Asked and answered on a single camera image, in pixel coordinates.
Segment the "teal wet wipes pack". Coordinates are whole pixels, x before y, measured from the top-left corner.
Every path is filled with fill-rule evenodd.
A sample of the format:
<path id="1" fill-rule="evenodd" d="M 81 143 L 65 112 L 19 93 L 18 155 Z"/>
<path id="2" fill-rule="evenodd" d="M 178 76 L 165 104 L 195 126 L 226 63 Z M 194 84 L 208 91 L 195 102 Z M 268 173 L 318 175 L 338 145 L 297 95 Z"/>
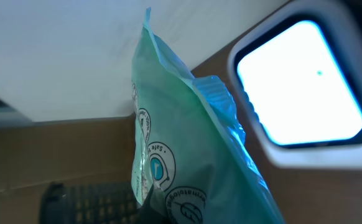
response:
<path id="1" fill-rule="evenodd" d="M 216 76 L 194 77 L 150 27 L 132 59 L 138 223 L 282 223 Z"/>

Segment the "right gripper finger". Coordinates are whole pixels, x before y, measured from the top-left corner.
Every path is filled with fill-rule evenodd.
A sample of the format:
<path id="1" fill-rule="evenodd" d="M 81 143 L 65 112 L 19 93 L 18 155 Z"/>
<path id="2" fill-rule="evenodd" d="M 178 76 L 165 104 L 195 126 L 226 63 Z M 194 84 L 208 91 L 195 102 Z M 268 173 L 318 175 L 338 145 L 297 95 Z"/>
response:
<path id="1" fill-rule="evenodd" d="M 131 184 L 66 186 L 51 183 L 40 204 L 40 224 L 134 223 L 139 204 Z"/>

